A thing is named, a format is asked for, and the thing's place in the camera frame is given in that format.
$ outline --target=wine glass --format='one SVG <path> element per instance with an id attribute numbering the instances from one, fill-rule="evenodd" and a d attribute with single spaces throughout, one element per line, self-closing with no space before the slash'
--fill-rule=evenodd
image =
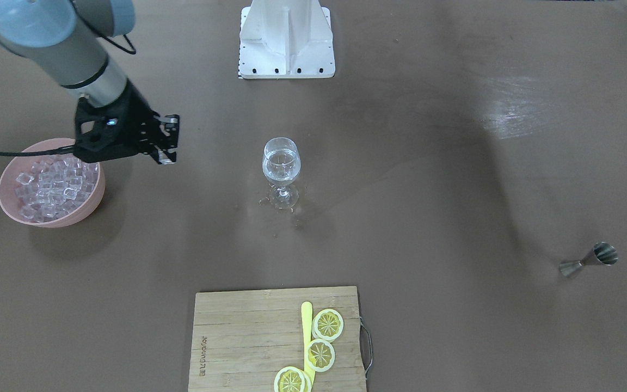
<path id="1" fill-rule="evenodd" d="M 269 201 L 277 209 L 291 209 L 299 199 L 297 187 L 291 185 L 299 176 L 302 161 L 297 145 L 286 137 L 276 137 L 263 152 L 263 174 L 272 184 Z"/>

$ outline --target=metal jigger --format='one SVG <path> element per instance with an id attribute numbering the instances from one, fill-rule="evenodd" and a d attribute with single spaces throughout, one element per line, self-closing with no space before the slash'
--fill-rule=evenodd
<path id="1" fill-rule="evenodd" d="M 610 266 L 616 264 L 616 261 L 618 261 L 616 249 L 608 243 L 598 242 L 582 260 L 563 261 L 560 263 L 560 272 L 566 278 L 574 278 L 585 265 Z"/>

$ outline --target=white plastic stand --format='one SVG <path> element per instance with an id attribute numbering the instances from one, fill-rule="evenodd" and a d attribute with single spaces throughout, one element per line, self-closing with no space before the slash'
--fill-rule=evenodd
<path id="1" fill-rule="evenodd" d="M 241 11 L 239 77 L 333 77 L 330 11 L 318 0 L 253 0 Z"/>

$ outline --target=black cable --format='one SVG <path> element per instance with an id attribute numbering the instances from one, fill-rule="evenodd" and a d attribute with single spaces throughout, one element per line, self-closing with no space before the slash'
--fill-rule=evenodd
<path id="1" fill-rule="evenodd" d="M 0 151 L 0 156 L 43 156 L 43 155 L 55 155 L 55 154 L 69 154 L 74 149 L 74 145 L 59 147 L 57 149 L 45 150 L 45 151 L 30 151 L 25 153 L 8 153 Z"/>
<path id="2" fill-rule="evenodd" d="M 74 4 L 73 0 L 70 0 L 70 3 L 72 3 L 72 7 L 74 8 L 74 12 L 77 14 L 77 16 L 79 17 L 80 20 L 82 20 L 82 22 L 84 22 L 85 25 L 87 25 L 87 27 L 89 28 L 89 30 L 91 30 L 92 33 L 94 33 L 95 35 L 98 35 L 99 37 L 103 38 L 104 40 L 106 40 L 107 42 L 109 42 L 111 45 L 113 45 L 114 47 L 117 47 L 118 49 L 122 50 L 123 52 L 127 53 L 127 54 L 137 54 L 137 49 L 134 47 L 134 45 L 132 44 L 132 41 L 127 37 L 127 34 L 123 34 L 122 37 L 125 38 L 125 41 L 127 42 L 127 44 L 130 46 L 131 50 L 127 49 L 126 47 L 122 47 L 120 46 L 117 42 L 115 42 L 114 40 L 106 37 L 106 35 L 104 33 L 99 32 L 98 29 L 96 29 L 94 26 L 92 26 L 89 21 L 85 20 L 84 17 L 82 17 L 82 14 L 79 13 L 79 10 L 77 10 L 77 5 Z"/>

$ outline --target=wooden cutting board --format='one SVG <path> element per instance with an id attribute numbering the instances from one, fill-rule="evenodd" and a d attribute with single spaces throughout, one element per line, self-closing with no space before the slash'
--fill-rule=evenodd
<path id="1" fill-rule="evenodd" d="M 277 371 L 304 368 L 301 304 L 340 312 L 335 363 L 316 373 L 312 392 L 366 392 L 355 286 L 197 293 L 189 392 L 272 392 Z"/>

